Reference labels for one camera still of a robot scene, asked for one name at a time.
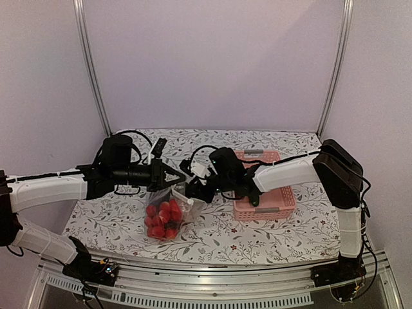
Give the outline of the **clear zip top bag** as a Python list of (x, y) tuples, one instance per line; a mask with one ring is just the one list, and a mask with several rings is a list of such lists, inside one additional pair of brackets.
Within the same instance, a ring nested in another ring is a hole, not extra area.
[(175, 239), (182, 228), (197, 220), (206, 203), (190, 197), (185, 190), (186, 184), (182, 182), (147, 193), (144, 225), (149, 239)]

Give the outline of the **green fake cucumber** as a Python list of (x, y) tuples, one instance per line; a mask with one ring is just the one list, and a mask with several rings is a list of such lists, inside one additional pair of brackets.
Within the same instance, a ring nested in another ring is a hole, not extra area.
[(260, 203), (260, 197), (259, 196), (249, 196), (248, 201), (253, 207), (258, 207)]

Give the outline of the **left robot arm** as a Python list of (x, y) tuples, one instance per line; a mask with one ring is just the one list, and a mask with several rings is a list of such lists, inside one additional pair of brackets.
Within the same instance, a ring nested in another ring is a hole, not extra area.
[(185, 176), (161, 159), (166, 139), (150, 143), (147, 161), (132, 161), (141, 152), (129, 131), (104, 139), (91, 164), (67, 171), (31, 176), (1, 173), (1, 246), (19, 247), (48, 256), (71, 267), (81, 279), (91, 279), (96, 270), (87, 248), (77, 238), (60, 236), (18, 214), (26, 209), (61, 201), (94, 200), (115, 191), (119, 185), (161, 191), (185, 181)]

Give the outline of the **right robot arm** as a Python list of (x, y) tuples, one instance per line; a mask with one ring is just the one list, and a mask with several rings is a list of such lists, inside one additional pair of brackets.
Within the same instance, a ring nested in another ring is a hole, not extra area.
[(366, 275), (362, 253), (364, 231), (370, 211), (364, 199), (371, 184), (363, 168), (335, 140), (328, 139), (315, 151), (266, 163), (238, 158), (229, 147), (213, 147), (211, 167), (196, 164), (194, 157), (183, 160), (180, 169), (192, 177), (188, 196), (210, 203), (216, 194), (232, 192), (232, 200), (246, 198), (257, 207), (264, 193), (302, 183), (320, 183), (337, 210), (341, 248), (337, 262), (313, 267), (317, 284), (336, 283)]

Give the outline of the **dark purple fake eggplant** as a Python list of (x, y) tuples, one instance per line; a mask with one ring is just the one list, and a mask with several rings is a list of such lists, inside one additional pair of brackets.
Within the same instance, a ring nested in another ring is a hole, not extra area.
[(180, 226), (181, 226), (180, 222), (170, 221), (170, 222), (168, 222), (164, 225), (164, 228), (165, 228), (165, 230), (174, 230), (174, 231), (177, 232), (177, 231), (179, 231)]

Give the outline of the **floral table mat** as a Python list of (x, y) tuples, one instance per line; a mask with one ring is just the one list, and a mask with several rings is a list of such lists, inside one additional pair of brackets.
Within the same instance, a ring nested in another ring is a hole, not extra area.
[[(163, 160), (172, 167), (194, 157), (207, 162), (213, 147), (277, 151), (281, 158), (315, 151), (320, 141), (313, 133), (222, 131), (201, 129), (139, 129), (131, 133), (143, 155), (149, 144), (167, 140)], [(237, 221), (229, 194), (204, 205), (196, 219), (177, 237), (158, 241), (147, 235), (145, 189), (121, 186), (117, 194), (79, 201), (64, 234), (90, 249), (121, 256), (222, 265), (268, 265), (356, 256), (362, 248), (358, 211), (342, 211), (329, 201), (320, 183), (293, 186), (297, 205), (286, 219)]]

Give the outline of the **pink plastic basket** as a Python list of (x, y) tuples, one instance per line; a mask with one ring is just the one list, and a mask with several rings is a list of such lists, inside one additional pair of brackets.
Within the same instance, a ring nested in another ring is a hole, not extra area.
[[(281, 159), (274, 150), (235, 151), (236, 156), (245, 161), (261, 160), (272, 163)], [(248, 198), (234, 201), (233, 213), (237, 221), (280, 220), (291, 216), (295, 211), (296, 199), (291, 186), (274, 189), (259, 197), (259, 205), (252, 206)]]

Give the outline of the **aluminium front rail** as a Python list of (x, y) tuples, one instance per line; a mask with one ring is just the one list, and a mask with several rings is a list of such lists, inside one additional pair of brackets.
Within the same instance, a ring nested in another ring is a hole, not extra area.
[(162, 261), (94, 250), (93, 259), (118, 263), (114, 286), (95, 294), (41, 259), (28, 308), (402, 308), (392, 269), (382, 250), (363, 256), (366, 276), (359, 297), (337, 297), (351, 281), (316, 286), (313, 262), (282, 265), (212, 265)]

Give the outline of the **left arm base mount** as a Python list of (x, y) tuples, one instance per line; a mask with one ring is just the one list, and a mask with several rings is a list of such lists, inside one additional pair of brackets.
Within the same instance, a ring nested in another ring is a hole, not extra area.
[(105, 258), (92, 261), (88, 257), (76, 257), (70, 264), (63, 266), (62, 273), (80, 281), (114, 286), (119, 271), (118, 263)]

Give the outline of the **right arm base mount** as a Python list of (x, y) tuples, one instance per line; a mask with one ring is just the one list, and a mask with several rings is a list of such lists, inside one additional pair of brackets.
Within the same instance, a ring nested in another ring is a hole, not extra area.
[(355, 299), (361, 286), (355, 280), (366, 275), (361, 255), (349, 258), (339, 254), (336, 262), (312, 267), (310, 272), (315, 287), (329, 286), (333, 298), (341, 303)]

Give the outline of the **left aluminium frame post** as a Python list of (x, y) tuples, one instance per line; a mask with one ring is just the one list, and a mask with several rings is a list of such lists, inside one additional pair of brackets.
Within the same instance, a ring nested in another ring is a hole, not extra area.
[(102, 93), (100, 90), (100, 85), (97, 77), (97, 71), (93, 61), (91, 43), (87, 29), (86, 14), (84, 10), (84, 1), (74, 0), (73, 7), (77, 23), (77, 30), (79, 33), (80, 47), (82, 49), (84, 63), (86, 66), (86, 72), (88, 75), (89, 84), (96, 105), (97, 113), (102, 124), (104, 134), (106, 136), (110, 136), (112, 134), (112, 130), (109, 123), (108, 113), (106, 111), (106, 107), (104, 105), (104, 101), (102, 98)]

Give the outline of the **aluminium frame post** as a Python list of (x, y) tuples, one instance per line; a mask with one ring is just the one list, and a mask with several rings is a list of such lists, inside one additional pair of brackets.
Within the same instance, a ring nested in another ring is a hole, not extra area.
[(346, 52), (346, 47), (348, 44), (348, 38), (350, 35), (351, 20), (353, 15), (353, 0), (343, 1), (343, 10), (342, 10), (342, 20), (339, 30), (338, 42), (337, 42), (337, 51), (335, 54), (335, 60), (333, 63), (332, 74), (328, 89), (326, 92), (326, 98), (323, 104), (323, 109), (321, 111), (321, 117), (317, 126), (316, 135), (322, 140), (323, 135), (328, 123), (330, 112), (332, 110), (333, 100), (335, 97), (335, 92), (339, 83), (339, 77), (341, 74), (342, 65), (344, 62), (344, 56)]
[(102, 124), (104, 134), (106, 136), (110, 136), (112, 134), (112, 130), (109, 123), (108, 113), (106, 111), (106, 107), (104, 105), (104, 101), (102, 98), (102, 93), (100, 90), (100, 85), (97, 77), (97, 71), (93, 61), (91, 43), (87, 29), (86, 14), (84, 10), (84, 1), (74, 0), (73, 7), (77, 23), (77, 30), (79, 33), (80, 47), (82, 49), (84, 63), (86, 66), (86, 72), (88, 75), (89, 84), (96, 105), (97, 113)]

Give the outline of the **right aluminium frame post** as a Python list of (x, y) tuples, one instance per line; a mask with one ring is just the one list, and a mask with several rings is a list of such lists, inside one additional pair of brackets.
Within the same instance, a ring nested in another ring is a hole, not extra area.
[(346, 47), (348, 44), (348, 38), (350, 35), (351, 20), (353, 15), (353, 0), (343, 1), (343, 10), (342, 10), (342, 20), (339, 30), (338, 42), (337, 42), (337, 51), (335, 54), (335, 60), (333, 63), (332, 74), (328, 89), (326, 92), (326, 98), (323, 104), (323, 109), (321, 111), (321, 117), (317, 126), (316, 135), (322, 140), (323, 135), (328, 123), (330, 112), (332, 110), (333, 100), (335, 97), (335, 92), (339, 83), (339, 77), (341, 74), (342, 65), (344, 62), (344, 56), (346, 52)]

